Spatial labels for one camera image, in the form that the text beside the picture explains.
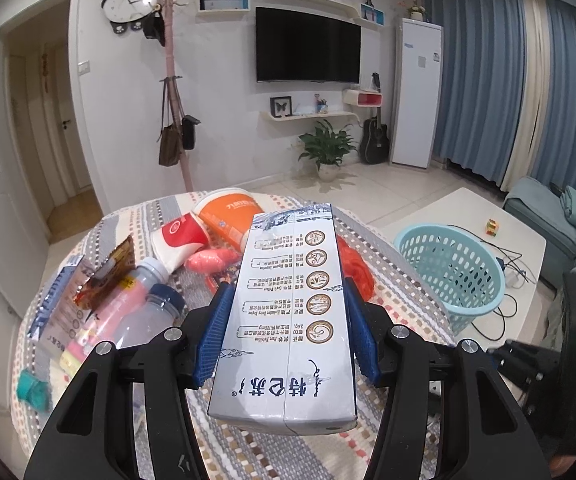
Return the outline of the blue white milk carton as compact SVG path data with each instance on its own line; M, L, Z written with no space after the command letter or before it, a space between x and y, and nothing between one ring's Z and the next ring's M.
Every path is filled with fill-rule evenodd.
M354 364L330 205L255 216L207 411L270 434L355 427Z

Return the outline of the orange plastic bag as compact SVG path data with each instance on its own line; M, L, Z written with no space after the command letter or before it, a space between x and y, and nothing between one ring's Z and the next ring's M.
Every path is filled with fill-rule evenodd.
M343 275L346 278L352 278L361 298L364 301L369 301L373 298L373 290L375 289L373 274L359 252L350 247L341 236L337 236L337 245Z

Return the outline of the pink tissue packet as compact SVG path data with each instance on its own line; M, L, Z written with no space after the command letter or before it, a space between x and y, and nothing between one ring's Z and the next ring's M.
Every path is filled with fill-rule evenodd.
M241 260L239 252L228 248L203 249L190 256L185 262L185 268L200 274L224 272L228 266L233 266Z

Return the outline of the orange soymilk paper cup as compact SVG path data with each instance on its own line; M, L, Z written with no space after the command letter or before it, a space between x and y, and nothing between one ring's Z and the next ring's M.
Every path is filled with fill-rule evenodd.
M254 217L264 211L243 188L221 188L201 198L192 212L225 242L244 252Z

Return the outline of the clear blue-capped plastic bottle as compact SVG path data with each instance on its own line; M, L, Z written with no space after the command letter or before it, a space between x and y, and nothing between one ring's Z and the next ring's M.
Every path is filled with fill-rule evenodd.
M147 344L175 324L185 307L183 296L164 284L153 285L142 306L125 315L118 324L113 341L117 349Z

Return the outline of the striped woven tablecloth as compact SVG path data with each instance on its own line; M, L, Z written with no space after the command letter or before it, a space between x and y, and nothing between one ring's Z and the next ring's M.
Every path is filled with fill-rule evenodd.
M124 207L103 217L71 251L93 266L109 256L124 238L134 241L136 257L153 254L150 235L163 224L190 211L203 193L183 193ZM352 212L335 210L335 229L369 267L375 280L373 302L383 307L396 324L410 327L423 338L452 344L448 318L432 292L380 233ZM27 336L42 296L42 284L30 303L18 331L11 385L32 374L49 386L50 404L56 405L70 376L57 359ZM319 437L282 437L233 428L207 415L211 388L187 394L200 452L212 479L361 479L377 440L387 393L373 388L363 376L356 378L357 424L342 434Z

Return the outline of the pink yogurt drink bottle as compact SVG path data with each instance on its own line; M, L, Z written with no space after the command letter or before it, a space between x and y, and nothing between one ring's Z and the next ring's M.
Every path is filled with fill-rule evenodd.
M166 284L168 279L169 271L163 263L153 257L143 258L134 270L118 281L67 345L59 362L64 373L73 377L98 342L113 340L122 318L145 303L150 288Z

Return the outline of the red white paper cup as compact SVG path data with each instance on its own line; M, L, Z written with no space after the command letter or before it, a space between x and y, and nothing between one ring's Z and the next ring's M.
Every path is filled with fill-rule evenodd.
M169 221L151 234L154 257L173 273L210 243L209 233L192 212Z

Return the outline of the light blue plastic basket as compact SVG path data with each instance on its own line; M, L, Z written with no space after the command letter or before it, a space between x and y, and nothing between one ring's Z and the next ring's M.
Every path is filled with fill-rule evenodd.
M454 334L502 303L506 278L501 265L465 231L418 223L399 232L394 246L442 301Z

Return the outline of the orange panda snack packet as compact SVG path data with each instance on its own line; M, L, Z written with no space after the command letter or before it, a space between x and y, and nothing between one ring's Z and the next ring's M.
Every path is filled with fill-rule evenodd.
M134 240L131 235L128 235L112 250L100 268L79 286L73 297L76 306L82 310L96 311L120 283L120 280L135 267Z

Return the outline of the white low coffee table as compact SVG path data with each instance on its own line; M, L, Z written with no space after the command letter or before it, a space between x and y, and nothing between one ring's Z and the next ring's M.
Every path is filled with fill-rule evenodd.
M538 283L545 259L546 240L534 229L468 188L457 190L425 206L395 214L377 229L388 242L399 244L415 228L441 228L457 240L488 253L500 271L500 292L492 296L496 308L458 323L458 339L470 338L484 349L511 339L536 344L543 338L543 321L552 295Z

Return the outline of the blue white flat packet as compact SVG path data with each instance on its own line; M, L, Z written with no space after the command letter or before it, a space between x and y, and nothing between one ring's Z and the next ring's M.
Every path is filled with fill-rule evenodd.
M64 267L54 274L48 290L40 298L34 319L27 330L27 337L30 340L39 340L50 320L50 316L63 298L66 286L72 281L75 271L82 260L84 260L83 255L68 257L65 260Z

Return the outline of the teal sofa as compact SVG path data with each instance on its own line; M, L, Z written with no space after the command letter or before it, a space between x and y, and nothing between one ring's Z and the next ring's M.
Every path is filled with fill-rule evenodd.
M553 192L525 177L506 195L503 209L545 238L540 278L561 287L564 274L576 268L576 190L566 186Z

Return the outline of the colourful puzzle cube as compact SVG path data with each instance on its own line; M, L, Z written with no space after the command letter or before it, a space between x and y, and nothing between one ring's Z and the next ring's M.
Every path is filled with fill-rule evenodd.
M497 232L498 222L493 219L489 219L488 222L486 222L486 234L489 236L496 236Z

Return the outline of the small teal cup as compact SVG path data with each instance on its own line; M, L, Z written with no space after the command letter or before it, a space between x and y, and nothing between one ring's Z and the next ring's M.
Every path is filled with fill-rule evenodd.
M50 408L50 388L46 382L38 379L29 370L22 370L16 386L18 400L33 410L47 413Z

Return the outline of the black acoustic guitar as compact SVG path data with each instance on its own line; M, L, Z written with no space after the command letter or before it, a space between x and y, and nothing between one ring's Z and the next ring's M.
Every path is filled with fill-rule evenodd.
M384 125L381 117L382 96L379 74L373 73L371 81L373 81L373 88L379 94L379 101L373 102L373 115L364 122L358 154L364 164L378 165L389 159L390 139L388 127Z

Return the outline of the green potted plant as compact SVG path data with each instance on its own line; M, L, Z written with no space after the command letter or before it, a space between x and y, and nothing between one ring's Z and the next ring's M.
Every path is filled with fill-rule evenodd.
M307 158L315 164L320 181L335 180L343 158L356 150L351 128L350 124L335 128L328 119L320 119L312 131L299 136L303 148L299 159Z

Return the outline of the brown hanging bag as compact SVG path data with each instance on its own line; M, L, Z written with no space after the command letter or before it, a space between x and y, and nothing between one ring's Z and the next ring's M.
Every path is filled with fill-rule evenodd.
M181 127L174 115L169 77L162 80L161 131L159 136L159 165L173 167L181 158Z

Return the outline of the black hanging bag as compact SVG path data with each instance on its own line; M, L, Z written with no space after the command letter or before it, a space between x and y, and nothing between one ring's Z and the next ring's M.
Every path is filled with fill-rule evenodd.
M200 124L200 119L189 114L181 118L181 142L185 151L192 151L196 147L196 128Z

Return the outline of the framed butterfly picture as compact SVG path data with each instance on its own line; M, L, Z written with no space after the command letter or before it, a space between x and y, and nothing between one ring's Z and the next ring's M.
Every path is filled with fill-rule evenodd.
M285 118L292 115L292 99L289 96L271 98L271 117Z

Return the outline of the white refrigerator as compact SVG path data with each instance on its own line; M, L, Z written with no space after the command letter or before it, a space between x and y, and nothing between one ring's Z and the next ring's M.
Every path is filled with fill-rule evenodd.
M443 27L402 18L396 39L390 162L427 169L439 114Z

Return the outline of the blue curtain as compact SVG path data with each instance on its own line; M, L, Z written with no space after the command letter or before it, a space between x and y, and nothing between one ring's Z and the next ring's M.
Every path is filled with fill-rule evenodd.
M552 31L550 100L527 177L576 189L576 8L546 0ZM519 122L524 81L522 0L423 0L444 29L433 154L501 188Z

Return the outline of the beige curtain panel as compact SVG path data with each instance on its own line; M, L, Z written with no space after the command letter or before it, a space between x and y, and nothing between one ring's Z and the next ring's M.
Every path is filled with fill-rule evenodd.
M550 76L552 76L552 31L546 0L522 0L524 11L524 81L519 122L501 190L508 192L527 177L543 139Z

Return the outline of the pink coat rack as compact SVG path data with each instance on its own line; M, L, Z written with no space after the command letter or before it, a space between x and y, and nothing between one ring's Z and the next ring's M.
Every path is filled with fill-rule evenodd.
M181 133L181 123L183 122L183 104L181 95L178 92L176 74L175 54L174 54L174 10L176 6L183 8L188 6L187 2L177 2L176 0L158 0L161 6L164 24L164 51L165 51L165 78L163 82L166 87L166 98L169 101L169 109L172 112L173 122L178 133Z

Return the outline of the white curved wall shelf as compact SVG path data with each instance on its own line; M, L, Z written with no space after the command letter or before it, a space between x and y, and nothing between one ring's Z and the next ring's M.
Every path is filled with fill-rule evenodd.
M295 122L296 120L331 120L343 118L348 122L356 122L359 124L359 117L347 110L338 110L338 112L329 112L325 114L297 114L290 116L275 117L270 112L260 112L260 116L269 122Z

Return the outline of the white red wall box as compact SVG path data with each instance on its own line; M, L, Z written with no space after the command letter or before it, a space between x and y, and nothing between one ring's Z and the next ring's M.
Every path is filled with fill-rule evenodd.
M373 90L346 89L343 102L354 107L379 108L382 106L382 94Z

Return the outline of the black wall television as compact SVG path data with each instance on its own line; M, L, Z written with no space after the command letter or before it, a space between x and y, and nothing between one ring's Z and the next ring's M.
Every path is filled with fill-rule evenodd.
M357 84L361 27L285 9L255 9L258 81L322 81Z

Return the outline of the white light switch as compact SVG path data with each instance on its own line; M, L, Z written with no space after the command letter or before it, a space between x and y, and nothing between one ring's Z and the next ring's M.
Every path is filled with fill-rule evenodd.
M79 75L84 75L90 72L90 64L88 61L80 62L78 64L78 73Z

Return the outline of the blue framed wall box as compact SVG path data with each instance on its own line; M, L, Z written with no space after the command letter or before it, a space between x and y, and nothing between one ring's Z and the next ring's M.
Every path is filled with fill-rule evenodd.
M250 10L250 0L198 0L200 13L240 13Z

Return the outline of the panda wall clock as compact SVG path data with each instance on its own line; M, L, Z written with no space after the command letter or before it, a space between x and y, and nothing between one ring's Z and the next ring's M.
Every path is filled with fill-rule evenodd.
M101 10L115 35L142 29L147 16L158 10L158 0L102 0Z

